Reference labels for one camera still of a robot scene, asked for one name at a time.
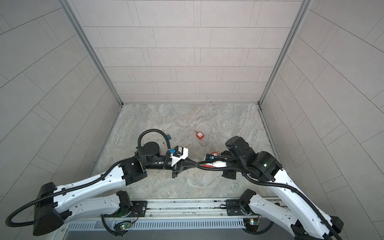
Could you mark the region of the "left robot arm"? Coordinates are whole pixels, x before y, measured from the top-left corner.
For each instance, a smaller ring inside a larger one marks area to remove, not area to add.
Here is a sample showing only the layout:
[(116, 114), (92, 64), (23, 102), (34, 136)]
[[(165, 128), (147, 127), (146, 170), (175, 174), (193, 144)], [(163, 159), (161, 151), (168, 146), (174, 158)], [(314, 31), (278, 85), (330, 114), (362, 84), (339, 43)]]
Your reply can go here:
[[(166, 142), (167, 151), (160, 154), (156, 142), (142, 144), (149, 133), (159, 133)], [(65, 220), (75, 215), (70, 208), (103, 192), (128, 186), (147, 177), (147, 169), (171, 170), (176, 178), (184, 170), (195, 167), (189, 159), (189, 150), (181, 146), (171, 148), (167, 135), (158, 129), (149, 129), (139, 135), (137, 150), (133, 157), (120, 160), (104, 173), (82, 181), (56, 186), (53, 182), (41, 187), (36, 200), (12, 212), (5, 220), (11, 228), (32, 225), (34, 236), (41, 236), (59, 229)]]

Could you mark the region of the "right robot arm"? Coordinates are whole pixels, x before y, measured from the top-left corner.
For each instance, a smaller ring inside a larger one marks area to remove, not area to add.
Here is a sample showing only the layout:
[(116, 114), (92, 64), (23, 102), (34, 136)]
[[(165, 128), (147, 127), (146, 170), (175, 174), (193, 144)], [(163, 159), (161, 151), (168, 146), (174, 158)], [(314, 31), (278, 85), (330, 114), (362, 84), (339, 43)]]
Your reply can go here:
[(286, 204), (287, 210), (246, 190), (240, 201), (245, 213), (267, 218), (289, 232), (296, 240), (341, 239), (343, 221), (318, 208), (292, 181), (280, 162), (270, 153), (256, 153), (239, 136), (226, 142), (225, 156), (206, 155), (196, 167), (205, 171), (241, 173), (252, 184), (270, 188)]

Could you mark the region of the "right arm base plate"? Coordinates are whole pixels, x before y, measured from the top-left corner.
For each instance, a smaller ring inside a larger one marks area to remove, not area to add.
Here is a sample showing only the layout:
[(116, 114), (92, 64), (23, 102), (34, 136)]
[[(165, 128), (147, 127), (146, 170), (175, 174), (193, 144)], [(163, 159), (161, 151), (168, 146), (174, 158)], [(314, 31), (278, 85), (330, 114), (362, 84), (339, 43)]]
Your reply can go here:
[(245, 204), (237, 199), (226, 200), (224, 204), (220, 205), (220, 208), (226, 210), (228, 216), (259, 216), (247, 209)]

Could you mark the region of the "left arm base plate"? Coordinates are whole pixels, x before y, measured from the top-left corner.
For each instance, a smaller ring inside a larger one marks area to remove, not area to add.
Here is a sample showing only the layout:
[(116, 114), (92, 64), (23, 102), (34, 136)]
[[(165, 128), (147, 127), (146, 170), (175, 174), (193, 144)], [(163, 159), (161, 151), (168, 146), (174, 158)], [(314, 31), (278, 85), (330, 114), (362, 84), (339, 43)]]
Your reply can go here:
[(147, 201), (132, 201), (130, 204), (119, 204), (119, 209), (111, 215), (104, 215), (106, 218), (136, 218), (144, 217), (146, 213)]

